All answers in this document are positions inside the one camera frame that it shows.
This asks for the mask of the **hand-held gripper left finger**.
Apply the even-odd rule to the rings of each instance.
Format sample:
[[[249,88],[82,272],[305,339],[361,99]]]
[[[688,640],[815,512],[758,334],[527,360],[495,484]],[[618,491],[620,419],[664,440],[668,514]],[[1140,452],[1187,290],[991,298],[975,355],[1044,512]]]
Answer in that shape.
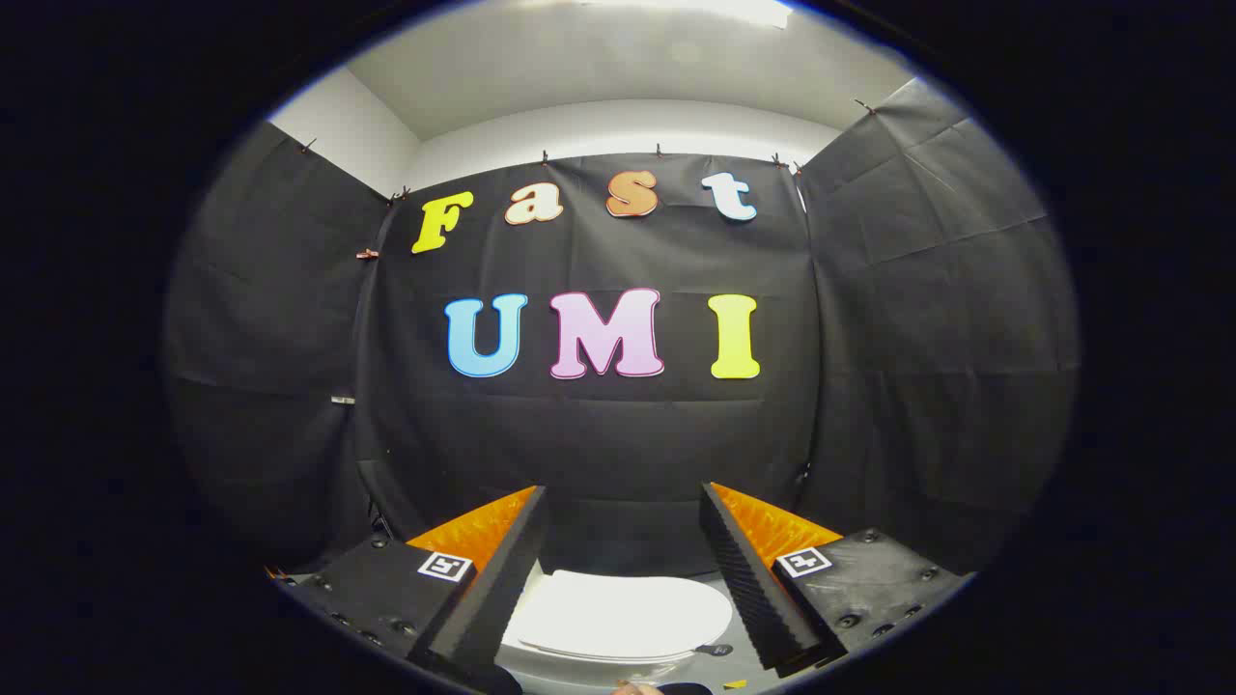
[[[283,599],[447,694],[520,694],[498,652],[548,531],[529,486],[414,538],[376,534],[323,570],[274,573]]]

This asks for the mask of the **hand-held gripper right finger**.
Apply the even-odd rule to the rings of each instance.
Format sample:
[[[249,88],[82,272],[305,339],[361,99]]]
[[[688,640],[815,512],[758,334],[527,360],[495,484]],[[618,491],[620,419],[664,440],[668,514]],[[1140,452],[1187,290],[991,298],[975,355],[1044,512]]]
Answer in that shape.
[[[789,678],[858,655],[971,582],[878,528],[839,534],[721,484],[700,527],[763,668]]]

